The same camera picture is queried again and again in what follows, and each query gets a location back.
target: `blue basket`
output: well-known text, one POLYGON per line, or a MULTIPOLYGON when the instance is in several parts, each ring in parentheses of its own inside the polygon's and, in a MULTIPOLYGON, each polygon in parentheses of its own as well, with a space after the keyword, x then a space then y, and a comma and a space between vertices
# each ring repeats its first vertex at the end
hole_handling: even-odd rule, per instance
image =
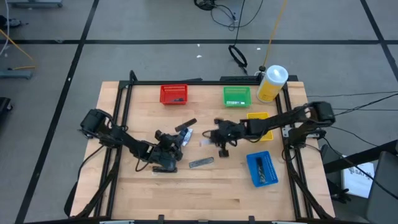
POLYGON ((255 187, 267 186, 278 183, 274 165, 272 165, 271 156, 268 151, 257 152, 246 156, 250 170, 251 179, 255 187), (260 175, 257 168, 256 159, 261 158, 262 166, 264 168, 264 175, 266 177, 265 183, 260 182, 260 175))

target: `green basket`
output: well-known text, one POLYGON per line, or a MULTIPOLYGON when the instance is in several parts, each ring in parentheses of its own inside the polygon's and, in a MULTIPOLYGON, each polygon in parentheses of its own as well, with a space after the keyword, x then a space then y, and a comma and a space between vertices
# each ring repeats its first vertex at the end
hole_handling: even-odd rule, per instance
POLYGON ((226 107, 248 107, 251 105, 250 87, 224 87, 226 107))

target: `white bottle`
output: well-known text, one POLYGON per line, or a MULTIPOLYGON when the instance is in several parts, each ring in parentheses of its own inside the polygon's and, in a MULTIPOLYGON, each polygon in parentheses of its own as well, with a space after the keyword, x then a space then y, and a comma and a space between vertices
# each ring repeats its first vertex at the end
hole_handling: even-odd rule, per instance
POLYGON ((280 89, 285 85, 289 74, 280 65, 270 66, 262 78, 260 87, 257 91, 257 98, 263 103, 272 102, 278 95, 280 89))

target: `red basket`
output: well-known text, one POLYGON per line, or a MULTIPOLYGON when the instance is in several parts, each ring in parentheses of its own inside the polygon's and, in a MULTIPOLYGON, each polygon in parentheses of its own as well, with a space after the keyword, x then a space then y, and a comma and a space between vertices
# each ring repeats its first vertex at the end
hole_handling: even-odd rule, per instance
POLYGON ((161 85, 160 102, 164 105, 184 105, 188 101, 188 85, 161 85))

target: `ground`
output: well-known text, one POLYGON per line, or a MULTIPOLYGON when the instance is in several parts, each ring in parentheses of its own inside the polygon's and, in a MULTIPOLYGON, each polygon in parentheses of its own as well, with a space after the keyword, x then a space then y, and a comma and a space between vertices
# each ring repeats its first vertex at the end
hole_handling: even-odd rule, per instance
MULTIPOLYGON (((241 2, 217 0, 230 7, 236 17, 241 2)), ((242 23, 252 18, 260 2, 246 2, 242 23)), ((249 40, 237 45, 248 59, 249 75, 264 60, 267 44, 257 43, 267 43, 282 2, 264 0, 258 16, 239 31, 239 39, 249 40)), ((5 15, 4 3, 0 6, 0 14, 5 15)), ((268 65, 282 65, 298 75, 308 95, 395 91, 397 7, 394 0, 288 0, 268 65)), ((209 12, 198 9, 192 1, 64 0, 62 8, 10 7, 10 15, 25 23, 11 32, 11 38, 33 56, 37 69, 31 80, 0 80, 0 96, 11 98, 15 105, 0 134, 2 223, 15 221, 46 135, 51 136, 52 131, 49 153, 25 221, 66 217, 63 205, 86 146, 86 139, 76 130, 87 111, 95 107, 101 82, 125 80, 132 69, 139 80, 218 80, 225 75, 244 75, 228 52, 236 30, 216 24, 209 12), (82 35, 85 26, 86 37, 82 35), (81 50, 80 43, 85 43, 81 50), (61 95, 69 84, 69 90, 64 91, 67 95, 61 95), (64 105, 61 96, 66 96, 64 105), (50 124, 56 129, 49 129, 50 124)), ((221 11, 214 11, 214 16, 229 22, 221 11)), ((0 69, 31 64, 14 46, 6 54, 1 56, 0 69)), ((324 100, 334 108, 353 108, 383 96, 387 95, 324 100)), ((397 103, 397 98, 390 98, 369 108, 398 109, 397 103)), ((335 126, 382 144, 397 139, 396 113, 356 111, 339 116, 335 126)), ((327 131, 333 147, 343 154, 371 147, 339 130, 327 131)))

